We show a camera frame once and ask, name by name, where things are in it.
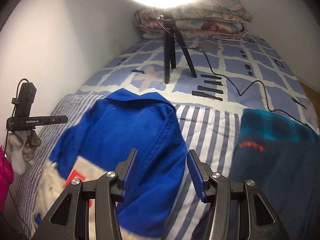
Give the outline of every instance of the power cord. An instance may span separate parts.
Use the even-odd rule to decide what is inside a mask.
[[[26,78],[23,78],[23,79],[21,79],[21,80],[19,81],[18,86],[17,86],[17,91],[16,91],[16,98],[18,98],[19,87],[20,87],[20,84],[22,83],[22,81],[29,82],[29,80],[26,79]],[[16,106],[14,106],[14,108],[13,108],[11,117],[13,117],[15,109],[16,109]],[[13,196],[12,196],[11,191],[10,191],[10,189],[9,189],[10,183],[9,183],[9,181],[7,180],[7,177],[6,177],[6,175],[5,175],[4,159],[6,158],[6,153],[5,153],[5,151],[7,150],[8,135],[9,135],[9,131],[7,130],[7,134],[6,134],[6,136],[5,136],[5,143],[4,143],[4,156],[3,156],[3,159],[2,159],[3,176],[4,176],[4,179],[5,179],[5,180],[7,181],[7,183],[8,183],[8,191],[9,191],[10,197],[11,197],[11,199],[12,199],[13,205],[14,205],[14,207],[15,207],[15,209],[16,209],[17,215],[18,215],[18,217],[20,218],[20,220],[23,222],[23,224],[27,227],[28,232],[29,232],[29,235],[30,235],[30,239],[31,239],[31,231],[30,231],[30,228],[28,227],[27,223],[21,218],[21,216],[20,216],[20,214],[19,214],[19,212],[18,212],[17,205],[16,205],[16,203],[14,202]]]
[[[158,20],[158,18],[156,17],[156,15],[155,15],[155,13],[154,13],[154,11],[153,11],[153,7],[151,7],[151,10],[152,10],[153,16],[155,17],[155,19],[157,20],[157,22],[159,23],[159,25],[160,25],[167,33],[169,33],[169,34],[175,39],[175,41],[179,44],[177,38],[176,38],[174,35],[172,35],[165,27],[162,26],[162,24],[160,23],[160,21]],[[207,54],[202,50],[202,48],[188,48],[188,47],[184,47],[184,48],[201,51],[201,52],[204,54],[204,56],[205,56],[205,58],[206,58],[206,60],[207,60],[207,62],[208,62],[208,65],[209,65],[209,67],[210,67],[210,70],[211,70],[212,74],[214,74],[215,76],[225,77],[225,78],[235,87],[235,89],[237,90],[238,95],[239,95],[240,97],[241,97],[254,83],[258,83],[258,82],[261,83],[261,84],[263,85],[264,93],[265,93],[265,96],[266,96],[267,108],[268,108],[268,110],[269,110],[270,112],[276,112],[276,111],[277,111],[277,112],[282,112],[282,113],[286,114],[287,116],[291,117],[292,119],[294,119],[296,122],[298,122],[298,123],[300,123],[300,124],[302,124],[302,125],[305,125],[305,126],[307,126],[308,128],[310,128],[311,130],[313,130],[310,126],[308,126],[307,124],[305,124],[305,123],[301,122],[300,120],[294,118],[291,114],[287,113],[287,112],[284,111],[284,110],[281,110],[281,109],[273,109],[273,110],[271,110],[270,107],[269,107],[269,102],[268,102],[266,87],[265,87],[265,84],[264,84],[261,80],[255,80],[255,81],[253,81],[242,93],[240,93],[240,91],[239,91],[239,89],[237,88],[237,86],[230,80],[229,77],[227,77],[227,76],[225,76],[225,75],[223,75],[223,74],[217,74],[217,73],[215,73],[215,72],[212,70],[212,67],[211,67],[210,61],[209,61],[209,59],[208,59],[208,56],[207,56]]]

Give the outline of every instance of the silver screw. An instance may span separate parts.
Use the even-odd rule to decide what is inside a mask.
[[[221,177],[220,173],[217,173],[217,172],[211,173],[210,176],[214,179],[219,179]]]
[[[113,178],[115,175],[116,175],[116,173],[114,171],[107,172],[107,177],[109,177],[109,178]]]
[[[71,181],[71,184],[72,185],[77,185],[77,184],[79,184],[80,183],[80,180],[79,179],[73,179],[72,181]]]
[[[248,180],[247,180],[247,185],[248,185],[248,186],[251,186],[251,187],[252,187],[252,186],[254,186],[255,184],[256,184],[256,183],[255,183],[252,179],[248,179]]]

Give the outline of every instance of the tripod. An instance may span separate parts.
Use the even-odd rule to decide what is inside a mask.
[[[190,54],[186,48],[186,43],[183,40],[182,34],[176,26],[176,22],[173,19],[172,13],[166,12],[163,16],[164,27],[174,36],[176,36],[178,44],[180,45],[184,56],[186,57],[191,74],[193,77],[197,77],[196,70],[193,66]],[[175,51],[175,39],[168,32],[164,31],[163,46],[164,46],[164,83],[168,84],[170,80],[170,63],[171,68],[176,68],[176,51]]]

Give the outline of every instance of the dark blue fabric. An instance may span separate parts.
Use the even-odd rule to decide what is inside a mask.
[[[117,206],[119,224],[146,237],[161,237],[185,169],[186,144],[175,108],[158,93],[120,89],[97,100],[80,123],[67,129],[50,160],[67,179],[78,155],[106,171],[140,155],[128,201]]]
[[[244,110],[228,179],[253,179],[291,240],[305,239],[320,217],[319,169],[320,140],[311,129],[279,114]]]

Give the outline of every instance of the wall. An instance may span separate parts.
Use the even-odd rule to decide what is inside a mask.
[[[131,0],[22,0],[0,33],[0,145],[20,79],[37,88],[31,116],[50,115],[66,94],[141,38],[132,21],[139,7]],[[9,220],[12,208],[6,207]]]
[[[303,0],[240,0],[250,34],[264,38],[307,85],[320,89],[320,26]]]

